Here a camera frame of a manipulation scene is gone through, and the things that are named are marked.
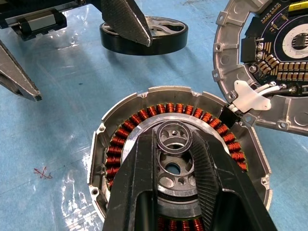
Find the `circuit board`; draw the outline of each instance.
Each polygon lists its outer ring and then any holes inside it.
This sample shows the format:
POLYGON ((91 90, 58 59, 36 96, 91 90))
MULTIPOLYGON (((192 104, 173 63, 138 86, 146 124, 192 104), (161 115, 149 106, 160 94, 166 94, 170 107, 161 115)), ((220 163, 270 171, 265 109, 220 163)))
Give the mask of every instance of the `circuit board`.
POLYGON ((308 1, 273 0, 242 40, 241 61, 261 84, 275 81, 308 96, 308 1))

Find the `white wire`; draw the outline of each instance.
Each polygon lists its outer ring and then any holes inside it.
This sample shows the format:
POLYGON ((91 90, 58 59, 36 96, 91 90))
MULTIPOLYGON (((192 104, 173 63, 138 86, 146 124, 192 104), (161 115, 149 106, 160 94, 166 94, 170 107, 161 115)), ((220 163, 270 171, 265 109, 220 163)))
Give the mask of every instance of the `white wire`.
POLYGON ((271 92, 273 92, 273 91, 278 91, 278 90, 280 90, 279 86, 267 88, 267 89, 265 89, 265 90, 259 92, 259 95, 265 95, 265 94, 271 93, 271 92))
POLYGON ((239 109, 237 107, 234 107, 231 111, 237 112, 239 109))
POLYGON ((261 86, 261 87, 255 89, 255 92, 256 92, 256 93, 259 93, 259 92, 261 92, 261 91, 263 91, 263 90, 265 90, 265 89, 267 89, 267 88, 269 88, 269 87, 270 87, 269 84, 265 84, 265 85, 263 85, 263 86, 261 86))
POLYGON ((232 110, 234 107, 235 107, 235 105, 234 105, 234 104, 231 104, 231 105, 229 106, 229 109, 232 110))

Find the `blue cutting mat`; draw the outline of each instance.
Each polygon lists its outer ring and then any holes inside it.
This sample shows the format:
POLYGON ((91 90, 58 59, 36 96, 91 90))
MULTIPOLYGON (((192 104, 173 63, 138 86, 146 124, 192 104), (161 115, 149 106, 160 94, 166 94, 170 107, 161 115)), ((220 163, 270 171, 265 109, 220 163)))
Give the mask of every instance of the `blue cutting mat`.
MULTIPOLYGON (((27 42, 0 30, 43 94, 34 103, 0 88, 0 230, 101 230, 86 176, 92 133, 104 113, 125 96, 157 85, 222 97, 211 77, 212 44, 227 0, 137 3, 147 15, 187 23, 187 47, 153 57, 109 52, 101 46, 101 15, 92 6, 65 12, 67 28, 27 42), (37 173, 44 167, 48 178, 37 173)), ((306 230, 308 138, 256 129, 273 172, 270 214, 281 231, 306 230)))

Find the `white plastic bracket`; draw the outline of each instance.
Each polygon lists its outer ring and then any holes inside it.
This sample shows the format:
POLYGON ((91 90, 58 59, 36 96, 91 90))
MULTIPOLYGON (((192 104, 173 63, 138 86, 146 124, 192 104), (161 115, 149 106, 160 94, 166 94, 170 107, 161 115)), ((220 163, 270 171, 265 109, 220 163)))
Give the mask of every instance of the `white plastic bracket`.
POLYGON ((246 113, 250 109, 257 111, 267 111, 271 109, 270 100, 255 92, 246 81, 235 81, 234 89, 238 97, 232 103, 241 112, 246 113))

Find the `metal ring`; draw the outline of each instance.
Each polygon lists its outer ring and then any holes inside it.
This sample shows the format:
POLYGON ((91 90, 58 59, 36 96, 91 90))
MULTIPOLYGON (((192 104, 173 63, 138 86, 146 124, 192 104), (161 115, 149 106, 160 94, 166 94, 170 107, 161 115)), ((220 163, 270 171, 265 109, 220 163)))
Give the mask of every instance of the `metal ring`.
POLYGON ((190 129, 179 121, 168 121, 156 131, 157 144, 166 155, 181 156, 193 141, 190 129))
POLYGON ((111 51, 129 55, 158 55, 179 51, 187 44, 188 26, 180 21, 146 16, 153 42, 150 47, 119 36, 108 24, 100 26, 102 45, 111 51))

